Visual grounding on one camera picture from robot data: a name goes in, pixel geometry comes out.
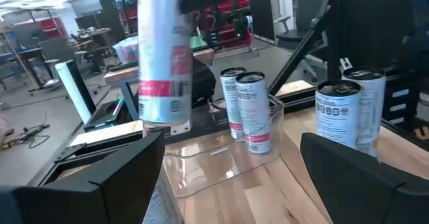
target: white can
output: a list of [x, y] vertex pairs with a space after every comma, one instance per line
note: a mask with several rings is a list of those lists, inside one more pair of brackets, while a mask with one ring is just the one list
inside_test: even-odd
[[261, 72], [240, 74], [236, 86], [247, 149], [254, 154], [268, 153], [273, 145], [265, 75]]
[[351, 80], [362, 87], [359, 132], [356, 147], [371, 156], [376, 156], [375, 145], [380, 136], [383, 115], [386, 75], [382, 70], [351, 68], [343, 72], [343, 79]]
[[233, 136], [234, 139], [239, 139], [244, 136], [237, 96], [236, 78], [238, 75], [245, 72], [246, 69], [244, 67], [228, 68], [221, 72], [221, 84], [225, 105], [227, 106], [229, 128], [231, 129], [231, 136]]
[[361, 86], [349, 80], [324, 82], [316, 91], [317, 134], [356, 149]]
[[192, 17], [178, 0], [138, 0], [139, 116], [153, 125], [180, 125], [192, 110]]

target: computer monitor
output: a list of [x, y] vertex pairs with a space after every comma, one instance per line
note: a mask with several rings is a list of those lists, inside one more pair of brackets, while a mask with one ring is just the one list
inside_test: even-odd
[[25, 48], [38, 47], [39, 42], [48, 39], [40, 22], [19, 24], [12, 31], [17, 41]]

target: can lid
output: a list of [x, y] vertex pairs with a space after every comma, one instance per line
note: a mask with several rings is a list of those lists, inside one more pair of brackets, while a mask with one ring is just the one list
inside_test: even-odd
[[385, 75], [384, 70], [365, 67], [350, 68], [343, 72], [345, 78], [353, 80], [374, 80]]
[[225, 76], [225, 77], [238, 76], [244, 72], [246, 72], [246, 68], [244, 67], [232, 67], [232, 68], [224, 69], [221, 72], [221, 76]]
[[317, 86], [317, 91], [320, 94], [332, 97], [351, 96], [358, 93], [360, 90], [361, 85], [349, 80], [328, 81]]
[[241, 73], [237, 76], [238, 83], [254, 83], [263, 79], [265, 79], [265, 75], [262, 72]]

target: red label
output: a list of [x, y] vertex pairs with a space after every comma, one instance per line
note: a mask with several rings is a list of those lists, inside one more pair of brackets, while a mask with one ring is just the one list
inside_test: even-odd
[[171, 75], [192, 72], [192, 51], [189, 46], [174, 46], [172, 49]]
[[139, 95], [149, 97], [183, 97], [189, 94], [189, 82], [171, 80], [141, 80]]
[[243, 130], [243, 125], [241, 123], [229, 123], [229, 128], [234, 130]]
[[269, 139], [270, 139], [269, 133], [266, 133], [263, 135], [257, 135], [257, 136], [246, 135], [246, 140], [253, 143], [253, 144], [266, 142]]

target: wooden tabletop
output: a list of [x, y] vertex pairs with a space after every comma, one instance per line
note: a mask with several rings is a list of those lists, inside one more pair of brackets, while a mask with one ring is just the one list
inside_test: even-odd
[[93, 40], [86, 40], [86, 41], [84, 41], [84, 42], [74, 44], [74, 45], [72, 45], [72, 47], [73, 47], [73, 48], [79, 48], [79, 47], [81, 47], [81, 46], [85, 46], [85, 45], [87, 45], [87, 44], [89, 44], [89, 43], [91, 43], [91, 42], [93, 42]]
[[42, 50], [41, 47], [37, 47], [37, 48], [29, 49], [29, 50], [23, 50], [21, 52], [18, 52], [18, 54], [27, 54], [27, 53], [30, 53], [30, 52], [37, 52], [37, 51], [41, 51], [41, 50]]
[[[215, 57], [215, 51], [213, 49], [201, 50], [194, 52], [194, 57], [201, 62], [209, 62]], [[131, 67], [116, 72], [108, 72], [104, 76], [104, 80], [107, 84], [113, 84], [122, 80], [136, 78], [139, 75], [139, 67]]]
[[89, 33], [89, 34], [90, 34], [91, 36], [96, 36], [96, 35], [99, 35], [99, 34], [107, 33], [107, 32], [109, 32], [109, 31], [111, 31], [111, 29], [110, 29], [110, 28], [97, 29], [97, 30], [95, 30], [94, 32], [91, 32], [91, 33]]
[[[306, 87], [309, 85], [293, 82], [283, 89]], [[332, 223], [300, 153], [301, 135], [316, 130], [314, 114], [314, 109], [311, 108], [284, 116], [282, 141], [275, 143], [276, 152], [279, 153], [277, 158], [188, 197], [177, 198], [185, 223]], [[107, 134], [113, 136], [113, 132], [118, 136], [140, 131], [141, 123], [117, 127], [115, 131], [109, 128], [99, 130], [98, 133], [84, 133], [73, 143], [99, 141], [105, 139]], [[428, 152], [384, 127], [381, 128], [380, 135], [377, 152], [382, 162], [429, 179]], [[166, 153], [203, 152], [231, 141], [229, 131], [222, 131], [168, 145]], [[211, 155], [214, 157], [190, 162], [177, 158], [182, 164], [179, 163], [175, 168], [171, 167], [174, 162], [166, 157], [164, 168], [172, 188], [189, 184], [183, 181], [185, 178], [191, 178], [195, 182], [216, 182], [217, 179], [234, 173], [238, 163], [252, 162], [256, 158], [246, 151], [229, 148], [232, 153], [229, 156]]]

